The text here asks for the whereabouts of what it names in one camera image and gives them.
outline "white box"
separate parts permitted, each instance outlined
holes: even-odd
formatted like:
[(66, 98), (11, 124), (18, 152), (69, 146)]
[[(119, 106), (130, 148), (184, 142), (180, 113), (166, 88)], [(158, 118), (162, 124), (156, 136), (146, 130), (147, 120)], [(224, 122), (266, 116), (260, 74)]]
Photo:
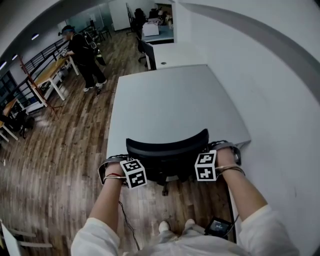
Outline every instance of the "white box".
[(159, 35), (158, 25), (154, 23), (145, 23), (143, 25), (143, 34), (146, 37)]

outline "hand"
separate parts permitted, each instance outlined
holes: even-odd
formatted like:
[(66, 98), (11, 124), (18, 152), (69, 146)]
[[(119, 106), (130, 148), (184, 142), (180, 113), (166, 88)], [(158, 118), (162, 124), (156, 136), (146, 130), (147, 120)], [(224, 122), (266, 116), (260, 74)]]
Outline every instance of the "hand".
[(216, 154), (218, 167), (236, 165), (234, 153), (229, 147), (219, 149)]
[(105, 169), (105, 176), (112, 174), (112, 173), (118, 174), (121, 176), (125, 176), (125, 173), (122, 170), (120, 163), (118, 163), (118, 162), (110, 162), (108, 164), (108, 167)]

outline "white shoe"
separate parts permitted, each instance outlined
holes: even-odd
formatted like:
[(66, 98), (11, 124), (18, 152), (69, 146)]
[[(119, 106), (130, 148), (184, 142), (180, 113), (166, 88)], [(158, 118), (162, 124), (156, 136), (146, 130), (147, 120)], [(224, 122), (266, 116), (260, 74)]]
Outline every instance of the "white shoe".
[(107, 83), (107, 81), (108, 81), (108, 80), (106, 79), (103, 83), (97, 82), (97, 83), (95, 84), (95, 86), (98, 87), (98, 88), (101, 88), (104, 84)]
[(187, 230), (190, 227), (192, 227), (194, 224), (196, 224), (196, 222), (192, 218), (190, 218), (185, 222), (184, 229)]
[(170, 230), (170, 225), (166, 221), (162, 221), (159, 225), (159, 232), (162, 233), (163, 231)]
[(93, 86), (92, 87), (89, 87), (89, 88), (83, 88), (83, 91), (86, 93), (87, 91), (89, 91), (90, 89), (92, 89), (93, 88)]

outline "person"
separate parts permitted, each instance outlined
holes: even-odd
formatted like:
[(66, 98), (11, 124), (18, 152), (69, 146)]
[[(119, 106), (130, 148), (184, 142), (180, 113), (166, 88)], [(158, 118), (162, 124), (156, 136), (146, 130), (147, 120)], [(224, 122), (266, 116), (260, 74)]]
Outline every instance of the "person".
[(85, 80), (85, 88), (83, 91), (87, 92), (94, 86), (101, 88), (103, 84), (107, 82), (107, 79), (97, 66), (94, 52), (87, 44), (84, 36), (80, 33), (76, 33), (74, 28), (70, 25), (67, 25), (62, 29), (62, 35), (65, 40), (70, 41), (68, 45), (69, 51), (66, 52), (65, 57), (72, 57)]
[[(229, 148), (217, 151), (218, 166), (235, 165)], [(118, 163), (108, 165), (105, 174), (123, 175)], [(194, 220), (189, 219), (180, 238), (163, 221), (159, 225), (158, 241), (136, 253), (136, 256), (298, 256), (285, 226), (260, 192), (239, 171), (227, 169), (222, 173), (230, 188), (238, 214), (243, 221), (237, 245), (220, 237), (203, 235)], [(122, 182), (108, 178), (84, 227), (76, 234), (71, 245), (74, 256), (116, 256), (120, 239), (117, 236), (118, 200)]]

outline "person in black clothing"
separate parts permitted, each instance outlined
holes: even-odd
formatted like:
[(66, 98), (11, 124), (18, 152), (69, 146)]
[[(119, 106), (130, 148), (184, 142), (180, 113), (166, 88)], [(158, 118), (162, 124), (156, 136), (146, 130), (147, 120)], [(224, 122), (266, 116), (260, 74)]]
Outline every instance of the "person in black clothing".
[[(76, 33), (74, 28), (70, 25), (62, 29), (63, 37), (69, 42), (67, 53), (65, 57), (70, 55), (76, 63), (81, 75), (85, 80), (84, 92), (89, 91), (94, 86), (101, 88), (107, 82), (104, 74), (101, 72), (95, 62), (95, 55), (91, 47), (87, 44), (86, 39), (80, 33)], [(95, 85), (93, 75), (97, 78)]]

